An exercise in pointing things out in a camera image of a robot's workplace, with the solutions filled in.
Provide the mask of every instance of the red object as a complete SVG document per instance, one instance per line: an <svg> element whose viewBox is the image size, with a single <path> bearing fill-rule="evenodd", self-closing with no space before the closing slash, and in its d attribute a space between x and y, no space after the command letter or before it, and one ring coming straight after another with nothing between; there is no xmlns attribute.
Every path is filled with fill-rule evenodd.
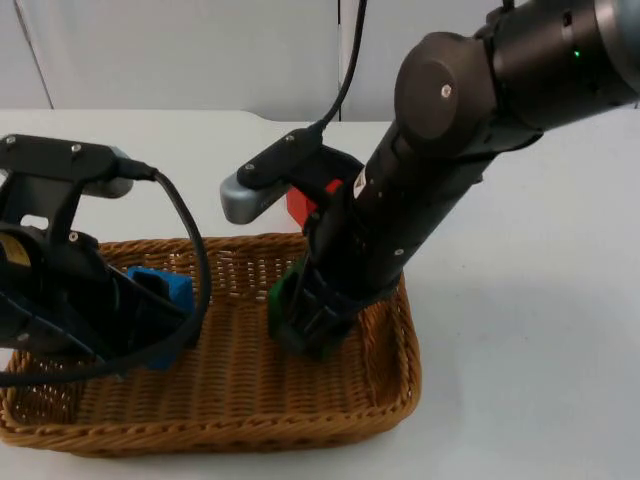
<svg viewBox="0 0 640 480"><path fill-rule="evenodd" d="M342 180L335 179L326 186L325 190L329 193L334 193L340 185L342 185ZM307 217L309 217L316 208L316 204L305 197L297 188L291 188L287 192L287 210L289 211L289 215L291 215L301 227L304 226Z"/></svg>

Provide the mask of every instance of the wicker basket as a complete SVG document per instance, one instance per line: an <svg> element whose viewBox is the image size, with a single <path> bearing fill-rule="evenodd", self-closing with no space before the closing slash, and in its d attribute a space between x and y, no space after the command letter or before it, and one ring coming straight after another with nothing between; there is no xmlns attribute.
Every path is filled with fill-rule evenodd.
<svg viewBox="0 0 640 480"><path fill-rule="evenodd" d="M195 350L168 372L0 391L3 440L83 456L286 450L357 442L414 410L420 361L404 283L362 313L339 351L313 362L285 355L267 335L267 290L302 254L303 238L205 242L214 294ZM122 268L195 274L187 240L107 244L103 252ZM8 371L57 368L15 353Z"/></svg>

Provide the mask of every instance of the screw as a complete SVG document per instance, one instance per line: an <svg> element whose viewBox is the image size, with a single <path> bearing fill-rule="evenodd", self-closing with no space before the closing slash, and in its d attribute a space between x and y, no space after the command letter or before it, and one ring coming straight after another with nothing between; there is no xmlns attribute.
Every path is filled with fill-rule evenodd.
<svg viewBox="0 0 640 480"><path fill-rule="evenodd" d="M449 98L451 96L451 93L453 93L453 88L451 88L451 85L447 84L442 87L441 93L443 98Z"/></svg>

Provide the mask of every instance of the yellow label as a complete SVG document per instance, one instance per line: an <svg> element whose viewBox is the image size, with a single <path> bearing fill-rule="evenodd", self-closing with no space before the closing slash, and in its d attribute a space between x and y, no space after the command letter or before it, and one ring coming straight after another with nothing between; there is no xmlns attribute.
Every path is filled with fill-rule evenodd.
<svg viewBox="0 0 640 480"><path fill-rule="evenodd" d="M11 235L6 233L0 233L0 245L4 250L4 254L7 260L23 267L30 267L31 260L29 260L29 254L22 244Z"/></svg>

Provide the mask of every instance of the white wall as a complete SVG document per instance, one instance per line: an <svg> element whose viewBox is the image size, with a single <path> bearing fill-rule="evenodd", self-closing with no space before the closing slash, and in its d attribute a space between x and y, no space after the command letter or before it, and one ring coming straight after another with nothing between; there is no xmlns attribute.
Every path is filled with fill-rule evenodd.
<svg viewBox="0 0 640 480"><path fill-rule="evenodd" d="M432 31L472 34L500 3L369 0L342 119L391 119L409 50ZM346 70L357 4L340 0L339 29L338 0L0 0L0 108L47 108L48 91L54 108L313 120Z"/></svg>
<svg viewBox="0 0 640 480"><path fill-rule="evenodd" d="M17 2L55 108L304 120L337 91L336 0Z"/></svg>
<svg viewBox="0 0 640 480"><path fill-rule="evenodd" d="M0 0L0 108L49 108L12 0Z"/></svg>

